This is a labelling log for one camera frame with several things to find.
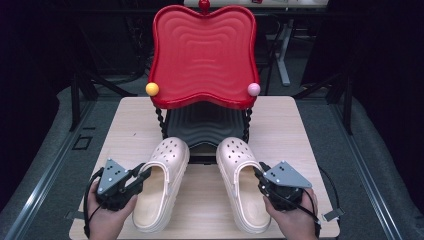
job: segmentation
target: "crocs clog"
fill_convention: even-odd
[[[167,226],[189,158],[187,144],[170,137],[157,146],[140,169],[143,172],[152,168],[152,172],[144,181],[133,212],[133,222],[139,231],[158,232]]]
[[[234,220],[241,231],[262,233],[271,222],[266,212],[253,167],[262,170],[243,140],[229,137],[217,148],[216,160],[231,202]]]

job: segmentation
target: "yellow ball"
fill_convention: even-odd
[[[148,83],[146,85],[146,93],[150,97],[156,96],[156,94],[158,94],[158,92],[159,92],[159,86],[156,83]]]

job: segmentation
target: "light wood tabletop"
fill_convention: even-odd
[[[209,0],[211,7],[240,5],[247,8],[325,8],[328,0],[263,0],[262,3],[253,3],[252,0]],[[184,0],[186,7],[198,7],[199,0]]]
[[[257,160],[274,166],[285,160],[313,185],[318,198],[321,237],[336,237],[336,221],[326,222],[321,214],[332,210],[312,148],[296,103],[291,97],[260,96],[252,108],[249,146]],[[126,169],[147,161],[162,141],[155,108],[148,97],[123,98],[100,152],[96,172],[112,158]],[[84,221],[75,219],[72,239],[86,238]],[[189,164],[168,226],[158,233],[141,233],[125,221],[122,239],[261,239],[282,238],[272,220],[261,234],[241,232],[234,223],[224,181],[216,164]]]

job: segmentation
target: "white desk leg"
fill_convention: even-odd
[[[283,39],[283,44],[281,44],[280,53],[277,56],[278,69],[280,70],[280,77],[283,83],[283,86],[290,86],[289,75],[287,74],[287,68],[284,63],[284,57],[286,55],[287,46],[289,45],[289,40],[291,32],[293,29],[293,19],[290,19],[288,23],[284,24],[283,32],[281,34]]]

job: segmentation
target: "human hand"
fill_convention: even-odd
[[[88,216],[92,216],[90,220],[90,239],[117,239],[119,233],[124,226],[127,217],[132,213],[137,203],[137,195],[131,197],[127,205],[119,211],[110,211],[99,208],[96,201],[96,190],[98,182],[94,182],[90,187],[87,198]]]
[[[302,196],[301,206],[313,212],[315,208],[315,214],[318,212],[318,201],[317,197],[312,189],[305,189],[313,199],[313,204],[309,199],[308,195],[304,192]],[[300,209],[294,209],[290,211],[280,212],[275,210],[271,202],[267,197],[263,197],[265,202],[266,211],[271,215],[272,218],[277,222],[281,232],[288,240],[316,240],[315,236],[315,223],[314,219],[304,211]]]

